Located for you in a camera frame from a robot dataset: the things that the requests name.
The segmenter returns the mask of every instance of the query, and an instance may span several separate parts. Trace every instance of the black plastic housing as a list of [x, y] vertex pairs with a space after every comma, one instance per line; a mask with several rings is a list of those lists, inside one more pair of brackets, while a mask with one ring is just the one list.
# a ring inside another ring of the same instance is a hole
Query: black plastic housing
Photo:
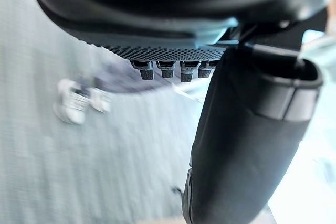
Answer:
[[191, 154], [184, 216], [192, 224], [247, 224], [285, 174], [316, 106], [311, 62], [228, 49], [205, 99]]

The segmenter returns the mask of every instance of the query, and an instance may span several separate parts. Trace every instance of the light gray floor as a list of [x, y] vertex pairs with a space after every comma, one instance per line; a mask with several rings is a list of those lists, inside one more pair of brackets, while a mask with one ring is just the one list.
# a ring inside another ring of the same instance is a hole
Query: light gray floor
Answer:
[[0, 0], [0, 223], [133, 223], [181, 214], [202, 105], [170, 88], [120, 94], [83, 126], [55, 117], [61, 78], [111, 61], [36, 0]]

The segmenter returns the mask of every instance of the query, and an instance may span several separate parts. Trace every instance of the person's foot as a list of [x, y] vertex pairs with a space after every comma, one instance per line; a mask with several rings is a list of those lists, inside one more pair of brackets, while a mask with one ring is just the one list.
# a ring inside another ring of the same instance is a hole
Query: person's foot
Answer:
[[54, 104], [56, 115], [67, 123], [82, 124], [89, 105], [90, 88], [69, 79], [57, 84], [58, 101]]
[[100, 112], [110, 112], [111, 93], [97, 88], [91, 88], [90, 93], [90, 104], [94, 109]]

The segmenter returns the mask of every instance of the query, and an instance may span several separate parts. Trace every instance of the shoe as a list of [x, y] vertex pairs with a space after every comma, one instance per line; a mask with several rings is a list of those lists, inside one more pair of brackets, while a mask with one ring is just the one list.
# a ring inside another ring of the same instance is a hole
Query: shoe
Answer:
[[97, 88], [91, 88], [90, 93], [91, 93], [90, 105], [94, 109], [100, 112], [110, 112], [111, 93]]
[[90, 88], [78, 82], [62, 79], [57, 84], [58, 100], [54, 112], [67, 123], [82, 124], [90, 102]]

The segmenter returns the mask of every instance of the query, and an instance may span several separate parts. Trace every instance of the floor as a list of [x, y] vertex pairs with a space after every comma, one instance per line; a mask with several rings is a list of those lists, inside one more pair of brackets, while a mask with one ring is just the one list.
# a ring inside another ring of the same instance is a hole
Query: floor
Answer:
[[36, 0], [0, 0], [0, 30], [0, 223], [179, 216], [171, 187], [184, 186], [202, 104], [167, 86], [65, 124], [52, 111], [58, 80], [116, 57], [67, 35]]

